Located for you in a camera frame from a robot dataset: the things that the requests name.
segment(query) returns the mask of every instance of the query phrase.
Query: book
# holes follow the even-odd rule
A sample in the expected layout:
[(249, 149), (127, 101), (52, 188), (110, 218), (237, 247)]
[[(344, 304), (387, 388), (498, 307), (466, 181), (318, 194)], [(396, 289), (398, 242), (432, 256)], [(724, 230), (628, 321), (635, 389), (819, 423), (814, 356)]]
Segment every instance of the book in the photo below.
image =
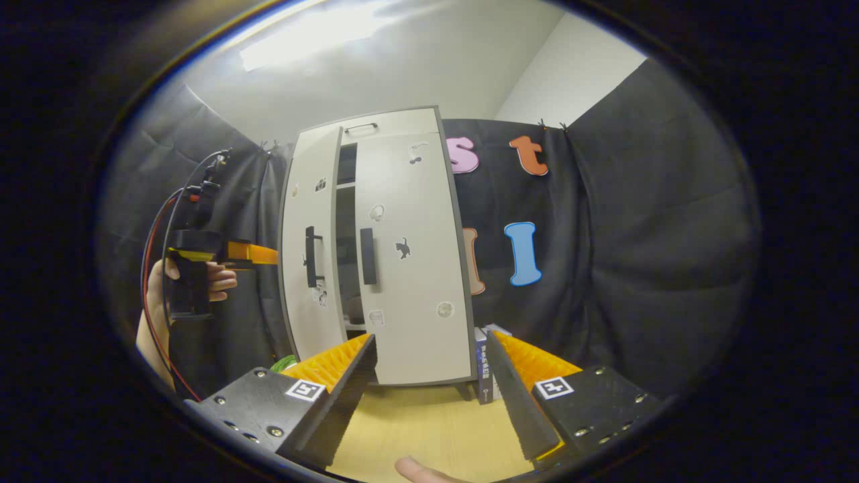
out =
[[(511, 336), (513, 335), (512, 333), (508, 332), (507, 330), (500, 328), (497, 324), (489, 324), (488, 326), (484, 327), (481, 330), (484, 332), (484, 352), (483, 352), (484, 360), (486, 359), (486, 331), (487, 330), (494, 330), (494, 331), (503, 333), (504, 335), (511, 335)], [(482, 365), (478, 364), (478, 379), (483, 376), (483, 374), (480, 372), (480, 369), (479, 369), (481, 367), (482, 367)], [(495, 376), (492, 374), (492, 368), (488, 367), (488, 369), (489, 369), (489, 379), (492, 381), (489, 394), (492, 394), (492, 400), (501, 399), (502, 395), (501, 395), (501, 389), (498, 388), (498, 381), (496, 381)]]
[(477, 397), (480, 404), (489, 404), (496, 398), (493, 396), (494, 378), (486, 359), (486, 333), (479, 327), (474, 328), (474, 347), (478, 358), (478, 391)]

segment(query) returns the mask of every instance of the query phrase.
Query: red cable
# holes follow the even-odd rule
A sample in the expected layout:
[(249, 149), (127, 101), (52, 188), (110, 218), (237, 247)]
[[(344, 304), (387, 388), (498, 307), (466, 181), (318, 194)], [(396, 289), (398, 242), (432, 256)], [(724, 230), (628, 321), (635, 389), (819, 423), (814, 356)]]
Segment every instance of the red cable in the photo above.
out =
[[(146, 259), (144, 264), (146, 266), (146, 273), (143, 274), (143, 312), (146, 314), (146, 323), (149, 324), (149, 332), (152, 334), (152, 338), (155, 339), (155, 345), (158, 347), (158, 352), (164, 357), (164, 360), (168, 363), (168, 371), (173, 372), (176, 377), (182, 381), (182, 384), (185, 386), (185, 389), (188, 389), (188, 392), (194, 396), (194, 399), (197, 402), (200, 402), (199, 396), (191, 389), (191, 386), (185, 381), (185, 378), (179, 373), (179, 370), (173, 365), (173, 361), (170, 360), (170, 355), (164, 351), (163, 347), (161, 347), (161, 341), (158, 339), (158, 335), (155, 333), (155, 328), (152, 325), (152, 319), (149, 316), (149, 303), (146, 300), (146, 296), (149, 294), (149, 255), (152, 253), (152, 240), (155, 238), (155, 233), (158, 231), (158, 225), (161, 223), (161, 215), (164, 214), (164, 211), (174, 202), (176, 198), (170, 199), (165, 205), (164, 209), (158, 212), (158, 217), (155, 219), (155, 229), (152, 230), (152, 234), (149, 236), (149, 239), (146, 241)], [(161, 261), (161, 269), (167, 270), (165, 265), (167, 262), (164, 260)]]

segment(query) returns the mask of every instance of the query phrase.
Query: table surface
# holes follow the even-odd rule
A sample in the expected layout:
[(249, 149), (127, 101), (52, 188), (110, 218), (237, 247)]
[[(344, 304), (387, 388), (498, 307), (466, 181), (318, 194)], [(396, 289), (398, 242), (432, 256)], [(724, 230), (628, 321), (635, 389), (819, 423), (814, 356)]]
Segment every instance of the table surface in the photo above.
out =
[(360, 481), (402, 483), (407, 480), (393, 464), (407, 455), (473, 483), (533, 471), (504, 401), (465, 401), (450, 385), (368, 387), (327, 470)]

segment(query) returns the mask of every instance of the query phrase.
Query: foam letter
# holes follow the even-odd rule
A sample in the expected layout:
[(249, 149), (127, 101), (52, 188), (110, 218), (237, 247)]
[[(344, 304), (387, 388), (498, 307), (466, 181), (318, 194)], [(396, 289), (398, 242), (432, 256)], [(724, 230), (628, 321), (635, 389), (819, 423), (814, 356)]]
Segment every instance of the foam letter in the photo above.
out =
[(478, 275), (478, 264), (474, 261), (474, 239), (478, 237), (478, 231), (474, 228), (464, 228), (462, 229), (462, 236), (466, 241), (468, 284), (472, 288), (472, 295), (477, 295), (486, 290), (486, 284), (480, 281), (480, 276)]
[(510, 141), (510, 147), (516, 148), (519, 153), (519, 163), (528, 173), (543, 176), (549, 172), (549, 167), (537, 161), (537, 155), (534, 154), (543, 152), (543, 148), (539, 144), (532, 143), (528, 136), (519, 136)]
[(448, 138), (448, 153), (454, 173), (471, 173), (478, 168), (478, 155), (469, 151), (474, 143), (469, 138)]
[(533, 284), (543, 277), (534, 258), (534, 231), (536, 227), (531, 222), (511, 223), (504, 227), (504, 234), (513, 242), (515, 272), (510, 283), (517, 287)]

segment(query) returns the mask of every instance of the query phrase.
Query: cabinet handle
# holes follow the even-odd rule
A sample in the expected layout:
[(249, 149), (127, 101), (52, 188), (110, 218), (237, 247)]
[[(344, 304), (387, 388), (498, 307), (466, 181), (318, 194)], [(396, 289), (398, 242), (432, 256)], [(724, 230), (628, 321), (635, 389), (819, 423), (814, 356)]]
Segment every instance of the cabinet handle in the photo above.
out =
[(314, 227), (308, 226), (304, 230), (304, 260), (308, 271), (308, 287), (316, 288), (316, 280), (325, 280), (325, 277), (316, 275), (316, 249), (314, 240), (322, 240), (322, 237), (314, 233)]
[(366, 125), (371, 125), (371, 126), (373, 126), (373, 129), (377, 129), (377, 128), (379, 127), (379, 125), (378, 125), (378, 124), (376, 124), (375, 122), (370, 122), (370, 123), (367, 123), (367, 124), (359, 124), (359, 125), (354, 125), (354, 126), (352, 126), (352, 127), (347, 127), (346, 129), (343, 129), (343, 132), (348, 133), (348, 132), (349, 132), (349, 129), (355, 129), (356, 127), (364, 127), (364, 126), (366, 126)]
[(361, 229), (361, 267), (364, 271), (364, 284), (375, 285), (375, 247), (373, 246), (373, 229)]

